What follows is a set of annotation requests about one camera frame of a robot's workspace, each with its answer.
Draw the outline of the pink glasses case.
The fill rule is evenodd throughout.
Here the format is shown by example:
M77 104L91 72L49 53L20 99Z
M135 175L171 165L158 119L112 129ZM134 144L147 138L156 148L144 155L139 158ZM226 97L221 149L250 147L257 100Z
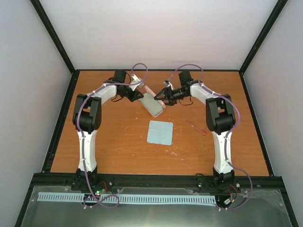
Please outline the pink glasses case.
M148 86L144 86L144 89L146 92L139 101L153 117L159 116L166 108L164 102L155 100L156 94Z

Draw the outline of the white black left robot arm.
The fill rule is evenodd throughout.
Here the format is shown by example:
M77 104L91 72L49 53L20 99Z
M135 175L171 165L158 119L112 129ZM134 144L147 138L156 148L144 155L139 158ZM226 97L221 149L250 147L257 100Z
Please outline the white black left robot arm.
M143 94L137 88L144 84L144 80L131 73L130 83L125 83L127 75L126 71L117 70L101 87L88 94L78 94L76 97L72 117L80 144L76 176L87 190L94 190L98 186L95 145L102 121L102 105L115 96L127 97L131 102L143 98Z

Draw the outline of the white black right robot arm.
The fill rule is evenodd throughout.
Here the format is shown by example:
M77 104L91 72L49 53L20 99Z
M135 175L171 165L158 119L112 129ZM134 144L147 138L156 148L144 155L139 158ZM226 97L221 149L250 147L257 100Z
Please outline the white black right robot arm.
M180 88L174 88L170 80L155 95L165 105L173 106L185 97L194 97L205 105L206 125L214 138L215 161L213 182L215 190L227 188L235 178L231 157L232 129L236 124L234 106L230 95L221 95L209 89L202 81L194 80L189 71L179 73Z

